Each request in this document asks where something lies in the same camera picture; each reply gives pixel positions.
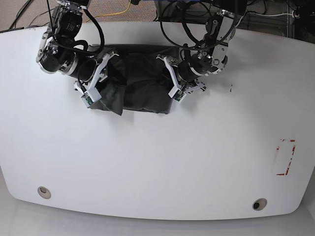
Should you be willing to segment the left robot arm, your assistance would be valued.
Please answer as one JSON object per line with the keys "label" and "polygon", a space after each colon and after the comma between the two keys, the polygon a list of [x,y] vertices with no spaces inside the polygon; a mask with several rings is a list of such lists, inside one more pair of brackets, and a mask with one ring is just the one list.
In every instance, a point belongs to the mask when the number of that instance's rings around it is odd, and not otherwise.
{"label": "left robot arm", "polygon": [[245,0],[211,0],[209,4],[219,8],[219,12],[209,15],[205,23],[206,34],[198,40],[192,35],[186,22],[186,11],[193,4],[194,2],[189,1],[182,9],[182,27],[194,45],[179,45],[168,38],[168,42],[179,48],[180,58],[162,55],[157,57],[165,63],[173,82],[173,88],[168,95],[177,101],[197,89],[206,90],[205,84],[198,79],[217,74],[225,68],[229,41],[247,8]]}

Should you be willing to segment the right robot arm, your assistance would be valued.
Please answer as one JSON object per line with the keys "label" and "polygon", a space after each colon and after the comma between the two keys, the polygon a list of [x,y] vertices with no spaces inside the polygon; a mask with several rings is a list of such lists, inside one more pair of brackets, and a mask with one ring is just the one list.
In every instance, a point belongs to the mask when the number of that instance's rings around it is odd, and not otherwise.
{"label": "right robot arm", "polygon": [[[36,57],[44,72],[61,72],[75,78],[74,89],[82,94],[90,88],[102,90],[107,83],[126,84],[124,75],[110,61],[116,53],[105,47],[103,30],[88,11],[89,5],[88,0],[59,0],[57,6],[49,10],[50,22]],[[83,14],[96,26],[99,44],[90,45],[84,39],[76,39]]]}

